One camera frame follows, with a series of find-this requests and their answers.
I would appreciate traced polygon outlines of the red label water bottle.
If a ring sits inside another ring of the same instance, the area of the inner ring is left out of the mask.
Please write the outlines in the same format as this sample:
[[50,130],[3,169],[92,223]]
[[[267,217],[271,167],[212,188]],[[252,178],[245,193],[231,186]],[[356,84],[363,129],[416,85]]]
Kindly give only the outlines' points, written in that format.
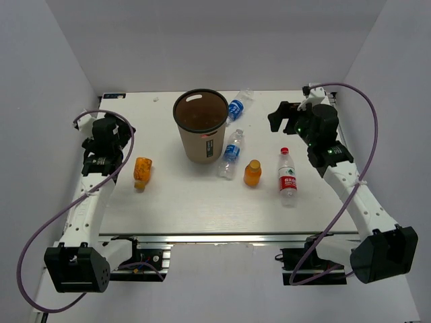
[[297,200],[297,178],[294,160],[287,147],[280,149],[279,165],[277,169],[279,195],[281,203],[286,207],[295,207]]

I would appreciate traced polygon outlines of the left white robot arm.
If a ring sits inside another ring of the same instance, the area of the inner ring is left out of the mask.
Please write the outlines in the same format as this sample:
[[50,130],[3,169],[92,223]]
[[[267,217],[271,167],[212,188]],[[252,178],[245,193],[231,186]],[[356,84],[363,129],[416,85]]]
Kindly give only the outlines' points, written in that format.
[[76,127],[90,132],[82,144],[79,202],[71,208],[58,245],[46,249],[44,262],[59,293],[102,293],[112,271],[122,264],[136,268],[142,261],[142,251],[132,246],[130,238],[99,240],[106,206],[129,159],[123,149],[134,130],[111,112],[97,119],[82,116]]

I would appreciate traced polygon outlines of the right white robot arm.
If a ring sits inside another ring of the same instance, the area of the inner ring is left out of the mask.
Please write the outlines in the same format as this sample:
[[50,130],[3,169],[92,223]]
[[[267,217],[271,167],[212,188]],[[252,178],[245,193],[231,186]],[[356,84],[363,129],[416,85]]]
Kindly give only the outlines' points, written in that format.
[[308,160],[343,203],[336,215],[348,213],[356,226],[359,241],[342,240],[324,229],[307,238],[304,254],[294,267],[306,263],[320,268],[332,262],[335,268],[348,267],[362,283],[407,274],[418,244],[412,227],[400,226],[381,206],[363,181],[352,154],[338,140],[337,111],[328,104],[299,104],[283,101],[268,116],[271,131],[298,135],[307,145]]

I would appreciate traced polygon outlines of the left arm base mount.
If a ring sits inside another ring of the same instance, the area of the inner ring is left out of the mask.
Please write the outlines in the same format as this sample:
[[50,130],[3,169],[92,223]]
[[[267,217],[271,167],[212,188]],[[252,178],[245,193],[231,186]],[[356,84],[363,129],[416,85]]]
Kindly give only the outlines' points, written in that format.
[[97,248],[108,261],[110,281],[161,282],[166,277],[171,245],[138,236],[104,236]]

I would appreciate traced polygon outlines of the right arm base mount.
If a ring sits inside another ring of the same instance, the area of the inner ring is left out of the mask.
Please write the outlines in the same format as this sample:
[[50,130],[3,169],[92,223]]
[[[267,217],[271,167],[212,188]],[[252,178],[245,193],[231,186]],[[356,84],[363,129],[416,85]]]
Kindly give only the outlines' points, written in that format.
[[[295,266],[316,239],[317,235],[310,236],[300,247],[282,248],[279,254],[275,255],[274,260],[281,264],[283,284],[285,286],[290,285],[290,277]],[[320,259],[317,256],[316,251],[313,251],[312,254],[304,261],[304,264],[300,267],[294,277],[294,282],[315,277],[318,274],[329,270],[333,266],[337,266],[337,269],[323,277],[307,282],[305,285],[346,285],[347,277],[344,267],[342,265],[335,264],[330,260]]]

